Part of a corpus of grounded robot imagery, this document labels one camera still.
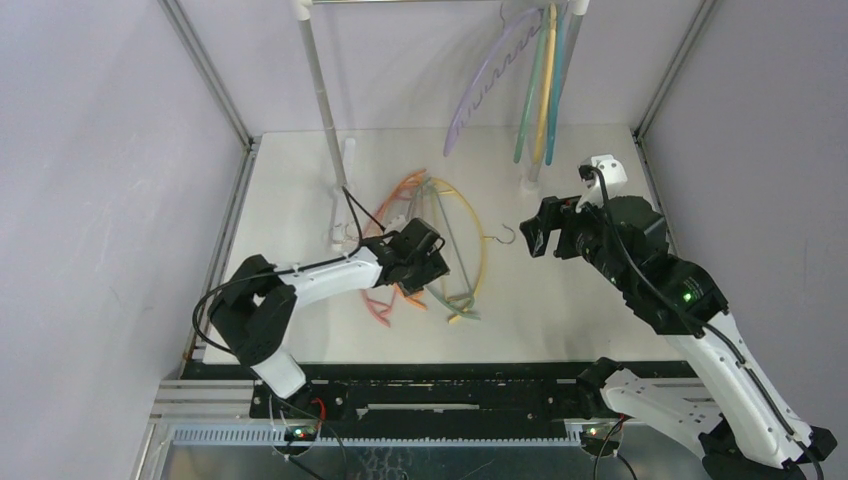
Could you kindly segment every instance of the metal frame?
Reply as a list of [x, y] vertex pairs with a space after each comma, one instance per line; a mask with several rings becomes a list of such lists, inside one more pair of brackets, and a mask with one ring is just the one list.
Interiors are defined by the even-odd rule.
[[[313, 3], [407, 3], [420, 1], [440, 0], [313, 0]], [[650, 171], [650, 161], [645, 155], [645, 135], [653, 123], [657, 112], [660, 110], [670, 87], [674, 84], [679, 72], [689, 58], [695, 42], [705, 31], [708, 20], [712, 17], [720, 3], [721, 0], [702, 1], [660, 85], [654, 93], [639, 126], [634, 130], [634, 142], [660, 211], [662, 211], [662, 202]], [[247, 194], [247, 185], [256, 160], [259, 142], [258, 139], [251, 138], [206, 49], [203, 47], [191, 22], [188, 20], [180, 1], [159, 0], [159, 4], [172, 23], [177, 35], [180, 37], [192, 62], [197, 67], [210, 94], [221, 108], [222, 113], [238, 136], [239, 141], [245, 146], [245, 154], [241, 160], [242, 165], [233, 186], [213, 259], [204, 282], [204, 287], [208, 289], [220, 282], [226, 270], [229, 251]], [[673, 234], [671, 237], [672, 248], [676, 249]], [[269, 428], [270, 425], [267, 418], [250, 418], [251, 406], [254, 404], [255, 399], [258, 398], [256, 396], [256, 389], [262, 388], [262, 386], [255, 385], [254, 381], [250, 380], [250, 377], [246, 376], [243, 369], [239, 366], [202, 365], [198, 360], [192, 358], [193, 354], [197, 354], [204, 348], [202, 344], [196, 345], [195, 340], [194, 336], [189, 339], [186, 346], [186, 355], [180, 369], [181, 375], [186, 379], [165, 380], [160, 384], [159, 393], [156, 396], [147, 430], [145, 431], [136, 459], [136, 465], [133, 471], [133, 478], [136, 480], [154, 480], [160, 478], [165, 468], [170, 447], [181, 443], [191, 445], [268, 445], [272, 442], [281, 441], [281, 439], [274, 436], [275, 433]], [[677, 378], [692, 376], [691, 373], [687, 373], [690, 370], [688, 370], [684, 362], [637, 363], [654, 364], [642, 366], [630, 365], [631, 369], [642, 369], [643, 372], [645, 368], [653, 370], [653, 374], [648, 373], [646, 375], [643, 373], [645, 376]], [[588, 363], [568, 362], [564, 364], [519, 364], [506, 366], [304, 365], [303, 367], [309, 378], [318, 379], [315, 383], [319, 385], [322, 382], [323, 384], [334, 381], [349, 382], [351, 378], [357, 377], [357, 375], [367, 378], [369, 382], [378, 385], [380, 380], [397, 379], [404, 376], [404, 372], [410, 369], [418, 372], [418, 375], [430, 375], [431, 378], [447, 377], [460, 382], [504, 379], [504, 371], [512, 371], [509, 375], [518, 375], [520, 377], [522, 371], [525, 371], [525, 373], [527, 371], [544, 373], [549, 369], [556, 369], [558, 373], [551, 388], [555, 390], [559, 389], [558, 391], [568, 391], [570, 388], [573, 389], [576, 375], [582, 372], [588, 365]], [[551, 378], [554, 377], [549, 376], [547, 379], [547, 385], [549, 387], [551, 385]], [[547, 401], [548, 403], [552, 401], [558, 403], [558, 400], [554, 400], [553, 397], [549, 397]], [[560, 414], [567, 416], [568, 412], [561, 410]], [[586, 423], [584, 420], [577, 419], [565, 421], [567, 435], [564, 438], [566, 443], [572, 442], [573, 444], [574, 436], [579, 434], [582, 430], [581, 425], [584, 423]], [[549, 439], [537, 439], [537, 441], [549, 441]], [[325, 439], [323, 442], [332, 444], [333, 440]], [[374, 446], [380, 442], [366, 438], [364, 440], [361, 439], [360, 442], [355, 441], [352, 445], [358, 445], [359, 443]], [[455, 440], [446, 440], [444, 442], [445, 445], [455, 446], [467, 446], [470, 443], [472, 442]], [[531, 445], [533, 441], [518, 443]]]

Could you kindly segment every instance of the white table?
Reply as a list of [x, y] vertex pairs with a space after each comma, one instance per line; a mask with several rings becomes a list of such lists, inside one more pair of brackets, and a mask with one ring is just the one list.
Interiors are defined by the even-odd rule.
[[[585, 187], [577, 165], [592, 155], [613, 154], [627, 169], [621, 194], [652, 200], [629, 130], [624, 125], [562, 127], [552, 167], [540, 176], [538, 194], [522, 194], [522, 167], [512, 162], [515, 128], [470, 128], [449, 158], [442, 157], [443, 129], [340, 132], [356, 139], [349, 180], [357, 198], [376, 208], [407, 174], [427, 168], [469, 200], [487, 234], [501, 224], [535, 215], [545, 196], [579, 194]], [[280, 267], [335, 257], [329, 247], [333, 169], [323, 132], [269, 133], [262, 138], [241, 219], [229, 256], [229, 278], [241, 262], [261, 253]], [[462, 215], [446, 199], [449, 215]], [[479, 241], [470, 222], [451, 226], [469, 273], [479, 266]], [[480, 321], [448, 324], [438, 302], [426, 294], [423, 312], [398, 299], [392, 326], [379, 324], [359, 292], [309, 305], [291, 319], [285, 345], [302, 363], [520, 363], [679, 360], [680, 355], [625, 307], [621, 294], [582, 259], [530, 258], [523, 237], [512, 245], [489, 242], [488, 273], [475, 310]], [[455, 282], [459, 272], [451, 274]], [[212, 339], [221, 341], [214, 328]], [[207, 348], [205, 363], [236, 363]]]

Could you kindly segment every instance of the metal hook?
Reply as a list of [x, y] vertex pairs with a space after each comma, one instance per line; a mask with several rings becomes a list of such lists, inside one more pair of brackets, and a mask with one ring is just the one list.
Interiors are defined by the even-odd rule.
[[500, 243], [501, 245], [512, 245], [512, 243], [515, 242], [515, 230], [507, 227], [506, 224], [503, 224], [503, 223], [501, 224], [501, 226], [503, 226], [505, 229], [509, 230], [509, 233], [512, 234], [512, 238], [509, 241], [505, 242], [505, 241], [501, 240], [500, 238], [498, 238], [496, 235], [487, 235], [483, 238], [485, 238], [487, 240], [495, 240], [498, 243]]

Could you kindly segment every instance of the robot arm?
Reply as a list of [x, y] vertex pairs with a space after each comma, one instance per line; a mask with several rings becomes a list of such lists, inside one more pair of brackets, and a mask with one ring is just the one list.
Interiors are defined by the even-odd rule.
[[365, 238], [349, 257], [282, 275], [262, 255], [238, 268], [230, 286], [212, 302], [209, 318], [239, 363], [248, 366], [280, 398], [306, 383], [283, 346], [289, 319], [310, 303], [350, 290], [397, 284], [405, 295], [448, 272], [439, 253], [444, 240], [421, 219], [401, 232]]
[[[601, 185], [596, 172], [609, 181]], [[545, 198], [521, 224], [530, 255], [544, 255], [550, 233], [561, 230], [554, 256], [581, 256], [595, 266], [634, 314], [681, 352], [716, 406], [601, 359], [579, 381], [588, 413], [606, 407], [646, 422], [701, 457], [714, 479], [803, 478], [797, 464], [824, 460], [835, 448], [833, 435], [803, 422], [777, 393], [709, 274], [668, 253], [663, 216], [640, 197], [610, 198], [627, 180], [620, 162], [592, 157], [580, 174], [586, 194]]]

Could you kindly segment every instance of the white wall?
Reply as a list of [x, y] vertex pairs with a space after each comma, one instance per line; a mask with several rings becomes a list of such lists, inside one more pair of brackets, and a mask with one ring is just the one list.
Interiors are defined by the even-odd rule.
[[156, 2], [3, 2], [0, 65], [0, 478], [127, 478], [240, 145]]
[[[648, 137], [683, 254], [787, 401], [843, 443], [846, 25], [845, 0], [724, 2]], [[844, 478], [844, 452], [827, 478]]]
[[[313, 28], [340, 129], [447, 127], [504, 17], [537, 0], [319, 5]], [[321, 120], [286, 0], [184, 0], [248, 128], [317, 130]], [[699, 0], [592, 0], [569, 70], [561, 123], [635, 126]], [[511, 37], [497, 57], [514, 51]], [[472, 117], [517, 125], [535, 38]]]

